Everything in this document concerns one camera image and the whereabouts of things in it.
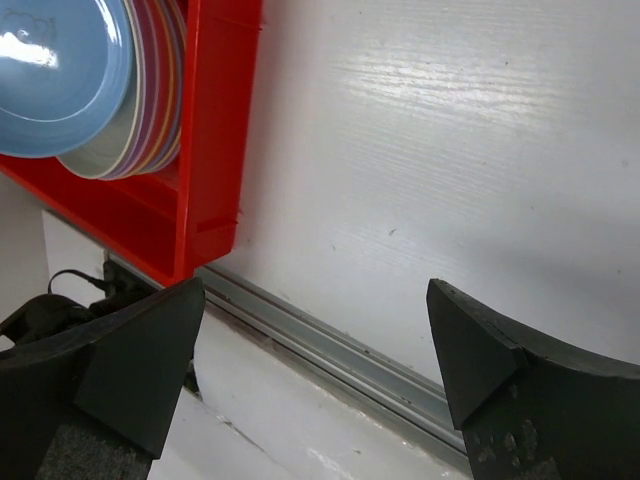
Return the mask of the cream plate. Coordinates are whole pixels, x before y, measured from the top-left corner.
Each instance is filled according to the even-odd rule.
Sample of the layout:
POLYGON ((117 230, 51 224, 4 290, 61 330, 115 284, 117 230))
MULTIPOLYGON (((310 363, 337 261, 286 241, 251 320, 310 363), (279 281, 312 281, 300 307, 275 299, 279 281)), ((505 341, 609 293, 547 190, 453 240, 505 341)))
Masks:
POLYGON ((87 144, 56 157, 67 170, 85 179, 111 174, 133 152, 146 97, 144 34, 148 15, 144 1, 126 1, 134 44, 134 63, 127 93, 105 128, 87 144))

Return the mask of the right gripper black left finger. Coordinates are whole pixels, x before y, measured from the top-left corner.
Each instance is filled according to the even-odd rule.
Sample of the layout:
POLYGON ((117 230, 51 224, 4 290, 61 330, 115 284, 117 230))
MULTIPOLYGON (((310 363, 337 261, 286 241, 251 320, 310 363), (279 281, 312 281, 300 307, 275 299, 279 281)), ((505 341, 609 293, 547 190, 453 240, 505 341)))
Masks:
POLYGON ((205 308, 191 278, 1 353, 5 479, 144 479, 162 455, 205 308))

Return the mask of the yellow plate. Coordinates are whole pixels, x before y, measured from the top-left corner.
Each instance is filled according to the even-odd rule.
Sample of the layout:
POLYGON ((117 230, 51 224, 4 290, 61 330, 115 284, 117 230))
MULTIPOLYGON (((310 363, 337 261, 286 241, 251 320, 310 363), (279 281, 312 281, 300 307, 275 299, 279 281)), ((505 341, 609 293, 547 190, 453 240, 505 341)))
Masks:
POLYGON ((171 32, 170 100, 165 110, 166 127, 163 130, 162 148, 158 149, 153 161, 147 165, 147 173, 165 168, 178 155, 180 149, 186 26, 178 1, 164 1, 163 7, 166 10, 165 17, 171 32))

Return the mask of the blue plate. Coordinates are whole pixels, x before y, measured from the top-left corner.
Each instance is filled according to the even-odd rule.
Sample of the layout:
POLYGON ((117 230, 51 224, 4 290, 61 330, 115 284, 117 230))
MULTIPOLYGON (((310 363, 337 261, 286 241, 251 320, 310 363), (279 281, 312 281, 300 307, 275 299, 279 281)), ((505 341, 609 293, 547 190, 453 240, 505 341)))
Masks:
POLYGON ((120 108, 132 65, 122 1, 2 2, 2 154, 51 157, 89 142, 120 108))

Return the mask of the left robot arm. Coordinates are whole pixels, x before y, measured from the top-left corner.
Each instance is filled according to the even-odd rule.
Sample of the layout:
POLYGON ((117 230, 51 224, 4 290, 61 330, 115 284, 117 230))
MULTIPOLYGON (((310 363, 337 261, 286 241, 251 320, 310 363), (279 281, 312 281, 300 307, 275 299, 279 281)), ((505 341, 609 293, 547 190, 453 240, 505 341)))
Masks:
POLYGON ((103 279, 75 269, 57 272, 49 280, 46 294, 27 301, 1 322, 1 335, 15 346, 32 343, 119 311, 156 292, 155 288, 111 261, 104 263, 103 267, 103 279), (85 307, 68 297, 55 294, 53 282, 64 274, 87 281, 104 293, 105 298, 85 307))

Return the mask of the purple plate back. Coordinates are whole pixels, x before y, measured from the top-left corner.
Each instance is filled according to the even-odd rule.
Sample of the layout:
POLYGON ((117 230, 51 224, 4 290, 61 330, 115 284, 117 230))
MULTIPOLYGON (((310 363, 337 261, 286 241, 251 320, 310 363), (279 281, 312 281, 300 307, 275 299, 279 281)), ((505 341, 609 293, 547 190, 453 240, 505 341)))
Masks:
POLYGON ((117 118, 123 132, 118 163, 112 177, 122 177, 141 159, 150 142, 157 108, 159 67, 154 8, 150 1, 126 1, 134 40, 134 64, 129 88, 117 118))

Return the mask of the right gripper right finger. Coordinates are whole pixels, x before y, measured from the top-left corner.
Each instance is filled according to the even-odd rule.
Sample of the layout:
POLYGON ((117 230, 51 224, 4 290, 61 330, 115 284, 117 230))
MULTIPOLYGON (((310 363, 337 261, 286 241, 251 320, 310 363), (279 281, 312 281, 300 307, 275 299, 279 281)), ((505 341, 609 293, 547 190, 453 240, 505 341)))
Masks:
POLYGON ((519 323, 430 280, 453 425, 476 479, 636 479, 639 368, 519 323))

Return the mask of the pink plate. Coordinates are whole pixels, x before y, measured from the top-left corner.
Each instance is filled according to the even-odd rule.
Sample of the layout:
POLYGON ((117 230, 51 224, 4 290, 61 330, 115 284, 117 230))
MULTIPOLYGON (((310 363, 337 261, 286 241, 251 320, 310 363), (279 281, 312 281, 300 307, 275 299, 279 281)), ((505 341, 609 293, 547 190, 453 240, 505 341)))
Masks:
POLYGON ((146 6, 150 8, 153 27, 150 39, 152 62, 150 67, 146 67, 147 85, 151 87, 151 93, 145 98, 141 144, 130 174, 137 174, 146 167, 160 148, 166 127, 165 110, 170 100, 171 32, 165 17, 166 10, 163 1, 147 1, 146 6))

